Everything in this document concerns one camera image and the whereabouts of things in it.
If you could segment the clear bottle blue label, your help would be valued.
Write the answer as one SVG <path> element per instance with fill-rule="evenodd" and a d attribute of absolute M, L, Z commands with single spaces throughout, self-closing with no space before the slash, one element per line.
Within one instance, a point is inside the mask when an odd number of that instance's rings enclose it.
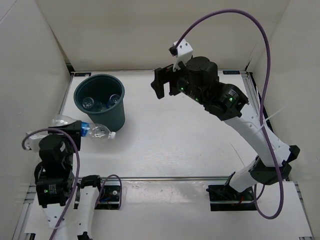
<path fill-rule="evenodd" d="M 111 107 L 113 107 L 115 104 L 117 104 L 117 102 L 120 100 L 120 95 L 118 94 L 112 94 L 109 98 L 109 100 L 107 101 L 106 107 L 109 109 Z"/>
<path fill-rule="evenodd" d="M 65 115 L 57 115 L 51 122 L 52 127 L 66 126 L 75 123 L 77 120 Z M 80 121 L 81 137 L 90 138 L 95 141 L 113 140 L 116 137 L 116 132 L 110 131 L 105 125 L 99 123 L 90 123 Z"/>

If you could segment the clear unlabelled plastic bottle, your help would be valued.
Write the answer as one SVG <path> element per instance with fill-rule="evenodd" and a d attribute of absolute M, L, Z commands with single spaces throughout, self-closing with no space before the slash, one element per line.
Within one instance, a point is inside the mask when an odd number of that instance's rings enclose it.
<path fill-rule="evenodd" d="M 82 100 L 82 107 L 87 111 L 100 112 L 103 109 L 103 104 L 92 97 L 85 97 Z"/>

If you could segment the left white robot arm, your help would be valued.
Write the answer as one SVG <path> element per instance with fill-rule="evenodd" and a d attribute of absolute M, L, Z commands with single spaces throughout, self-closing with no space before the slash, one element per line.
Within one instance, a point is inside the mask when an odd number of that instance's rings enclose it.
<path fill-rule="evenodd" d="M 39 142 L 41 162 L 34 171 L 38 203 L 53 229 L 51 240 L 90 240 L 96 200 L 105 188 L 99 175 L 78 179 L 73 169 L 79 157 L 83 124 L 77 120 L 48 128 Z"/>

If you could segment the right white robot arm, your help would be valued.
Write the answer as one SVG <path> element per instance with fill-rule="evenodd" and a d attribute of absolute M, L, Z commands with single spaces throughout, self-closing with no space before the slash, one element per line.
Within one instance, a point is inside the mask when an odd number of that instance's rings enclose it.
<path fill-rule="evenodd" d="M 257 153 L 254 161 L 228 178 L 224 188 L 226 197 L 236 200 L 257 183 L 273 185 L 278 182 L 276 168 L 282 179 L 287 178 L 292 169 L 289 163 L 298 158 L 299 147 L 282 142 L 270 129 L 266 129 L 265 136 L 247 96 L 236 85 L 219 80 L 214 62 L 198 56 L 191 58 L 186 66 L 182 63 L 179 66 L 180 69 L 173 65 L 155 69 L 151 87 L 157 98 L 165 96 L 164 85 L 169 84 L 171 96 L 187 95 L 237 131 Z"/>

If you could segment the dark teal plastic bin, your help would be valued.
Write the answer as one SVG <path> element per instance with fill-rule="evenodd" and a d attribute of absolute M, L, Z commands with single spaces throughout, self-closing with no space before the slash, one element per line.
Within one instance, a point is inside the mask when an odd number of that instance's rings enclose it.
<path fill-rule="evenodd" d="M 114 106 L 107 108 L 107 102 L 111 95 L 120 96 Z M 82 101 L 91 97 L 103 104 L 101 111 L 88 111 L 83 108 Z M 76 107 L 87 114 L 95 124 L 102 124 L 112 132 L 117 132 L 125 124 L 124 109 L 125 87 L 116 77 L 109 74 L 97 74 L 83 80 L 75 89 L 73 100 Z"/>

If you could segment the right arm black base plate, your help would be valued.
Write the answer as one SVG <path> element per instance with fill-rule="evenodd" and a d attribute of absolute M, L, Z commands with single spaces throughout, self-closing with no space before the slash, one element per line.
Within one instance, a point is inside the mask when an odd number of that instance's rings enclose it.
<path fill-rule="evenodd" d="M 256 211 L 254 191 L 248 187 L 243 192 L 237 192 L 224 184 L 209 185 L 210 210 L 212 212 Z"/>

